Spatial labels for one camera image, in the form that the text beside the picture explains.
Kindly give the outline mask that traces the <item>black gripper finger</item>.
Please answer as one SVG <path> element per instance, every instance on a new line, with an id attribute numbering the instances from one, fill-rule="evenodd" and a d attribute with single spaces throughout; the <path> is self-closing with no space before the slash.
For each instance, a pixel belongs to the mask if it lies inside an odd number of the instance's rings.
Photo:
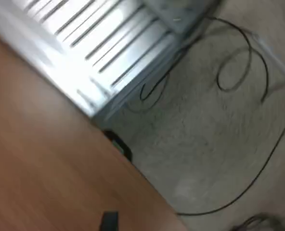
<path id="1" fill-rule="evenodd" d="M 105 211 L 102 215 L 99 231 L 118 231 L 118 221 L 117 211 Z"/>

